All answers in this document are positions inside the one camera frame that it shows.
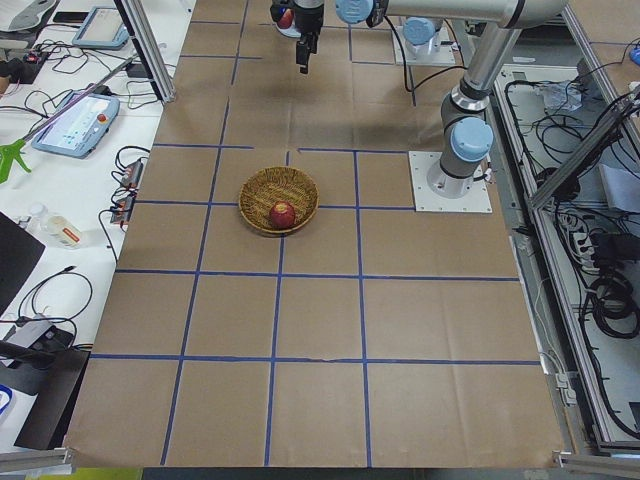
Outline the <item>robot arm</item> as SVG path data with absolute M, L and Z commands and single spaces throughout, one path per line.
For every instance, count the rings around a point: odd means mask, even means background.
M 347 24 L 365 22 L 370 27 L 380 24 L 387 15 L 487 24 L 464 76 L 443 100 L 444 148 L 426 176 L 434 193 L 456 199 L 468 193 L 476 168 L 491 150 L 494 134 L 482 113 L 490 103 L 491 88 L 507 54 L 522 30 L 545 23 L 566 5 L 561 0 L 337 1 L 335 11 Z

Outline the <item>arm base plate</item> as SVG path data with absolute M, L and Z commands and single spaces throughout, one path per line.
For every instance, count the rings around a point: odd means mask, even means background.
M 491 214 L 487 182 L 480 166 L 467 179 L 448 176 L 440 165 L 440 152 L 409 151 L 416 212 Z

